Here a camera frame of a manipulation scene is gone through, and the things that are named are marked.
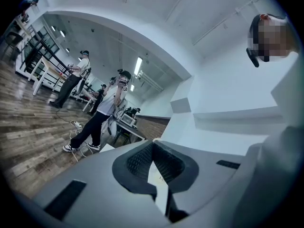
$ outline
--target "shoe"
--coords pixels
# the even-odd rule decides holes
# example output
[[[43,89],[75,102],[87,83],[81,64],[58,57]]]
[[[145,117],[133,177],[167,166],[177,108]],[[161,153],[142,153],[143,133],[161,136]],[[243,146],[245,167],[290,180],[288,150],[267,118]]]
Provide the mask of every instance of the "shoe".
[[[54,101],[50,101],[48,104],[59,109],[59,105],[57,105]]]
[[[65,152],[74,152],[74,151],[77,151],[77,150],[78,150],[78,148],[77,148],[77,149],[74,149],[74,148],[72,148],[71,145],[69,145],[69,144],[63,146],[62,149],[63,149]]]
[[[101,145],[98,145],[98,146],[95,146],[91,143],[88,143],[87,146],[90,148],[90,149],[93,149],[93,150],[100,150],[100,147]]]

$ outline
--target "white t-shirt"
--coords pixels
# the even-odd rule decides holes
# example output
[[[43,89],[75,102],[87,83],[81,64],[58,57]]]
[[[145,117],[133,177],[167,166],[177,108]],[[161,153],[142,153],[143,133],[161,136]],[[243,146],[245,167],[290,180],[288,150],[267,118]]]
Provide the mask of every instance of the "white t-shirt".
[[[104,115],[111,115],[115,109],[114,105],[114,96],[116,95],[116,91],[118,89],[118,86],[115,85],[113,88],[110,88],[106,96],[103,98],[103,101],[100,103],[100,105],[97,108],[97,111],[104,114]],[[120,95],[120,99],[123,100],[127,94],[127,91],[122,90],[122,93]]]
[[[73,74],[77,77],[80,77],[80,75],[86,70],[90,68],[90,61],[87,58],[81,59],[81,61],[77,64],[77,67],[80,67],[80,70],[75,70]]]

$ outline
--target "cap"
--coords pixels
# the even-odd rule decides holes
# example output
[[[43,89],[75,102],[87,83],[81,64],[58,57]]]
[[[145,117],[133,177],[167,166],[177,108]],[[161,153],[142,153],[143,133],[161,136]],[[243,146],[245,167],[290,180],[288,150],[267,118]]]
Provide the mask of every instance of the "cap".
[[[131,79],[131,77],[132,77],[132,75],[131,75],[128,71],[119,69],[118,72],[119,72],[120,75],[124,75],[124,76],[126,76],[128,79]]]
[[[80,54],[89,55],[89,51],[80,51]]]

